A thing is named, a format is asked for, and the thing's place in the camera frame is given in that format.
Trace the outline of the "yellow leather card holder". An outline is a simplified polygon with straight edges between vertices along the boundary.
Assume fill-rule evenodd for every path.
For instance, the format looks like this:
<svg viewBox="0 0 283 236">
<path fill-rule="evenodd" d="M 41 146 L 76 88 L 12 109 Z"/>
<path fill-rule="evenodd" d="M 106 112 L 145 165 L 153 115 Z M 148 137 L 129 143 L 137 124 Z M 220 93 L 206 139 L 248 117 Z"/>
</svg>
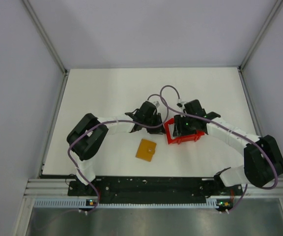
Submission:
<svg viewBox="0 0 283 236">
<path fill-rule="evenodd" d="M 147 139 L 141 139 L 138 147 L 136 158 L 151 162 L 153 155 L 155 154 L 157 144 Z"/>
</svg>

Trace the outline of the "red plastic card bin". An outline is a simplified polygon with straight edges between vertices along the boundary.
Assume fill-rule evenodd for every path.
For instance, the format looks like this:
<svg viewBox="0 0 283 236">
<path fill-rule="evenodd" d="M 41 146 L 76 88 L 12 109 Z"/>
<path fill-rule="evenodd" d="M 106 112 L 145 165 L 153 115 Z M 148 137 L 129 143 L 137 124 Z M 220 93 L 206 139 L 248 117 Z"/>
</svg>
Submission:
<svg viewBox="0 0 283 236">
<path fill-rule="evenodd" d="M 174 121 L 174 118 L 171 118 L 164 123 L 164 129 L 169 145 L 179 145 L 184 142 L 196 142 L 205 135 L 203 131 L 178 131 L 177 123 Z"/>
</svg>

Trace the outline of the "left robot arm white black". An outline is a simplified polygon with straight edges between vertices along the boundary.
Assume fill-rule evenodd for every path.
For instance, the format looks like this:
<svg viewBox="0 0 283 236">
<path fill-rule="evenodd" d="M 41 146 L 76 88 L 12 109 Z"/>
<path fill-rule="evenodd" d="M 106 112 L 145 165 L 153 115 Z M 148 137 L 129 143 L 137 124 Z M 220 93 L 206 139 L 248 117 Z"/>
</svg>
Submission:
<svg viewBox="0 0 283 236">
<path fill-rule="evenodd" d="M 76 167 L 79 190 L 85 195 L 95 191 L 94 156 L 104 139 L 117 133 L 134 133 L 145 128 L 149 134 L 165 134 L 158 102 L 145 101 L 140 108 L 111 118 L 88 113 L 67 136 L 67 154 Z"/>
</svg>

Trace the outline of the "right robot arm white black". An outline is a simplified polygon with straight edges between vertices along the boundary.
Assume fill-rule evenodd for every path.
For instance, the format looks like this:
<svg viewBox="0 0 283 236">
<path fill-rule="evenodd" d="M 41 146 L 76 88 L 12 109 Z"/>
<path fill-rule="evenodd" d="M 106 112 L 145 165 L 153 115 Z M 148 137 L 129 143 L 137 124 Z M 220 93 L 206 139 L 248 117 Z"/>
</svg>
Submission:
<svg viewBox="0 0 283 236">
<path fill-rule="evenodd" d="M 283 156 L 274 137 L 250 134 L 225 121 L 218 113 L 209 112 L 201 106 L 199 100 L 178 101 L 181 109 L 174 116 L 174 135 L 186 135 L 203 132 L 224 142 L 243 157 L 243 164 L 228 167 L 214 175 L 214 190 L 226 194 L 232 186 L 252 184 L 266 188 L 272 180 L 277 181 L 283 174 Z"/>
</svg>

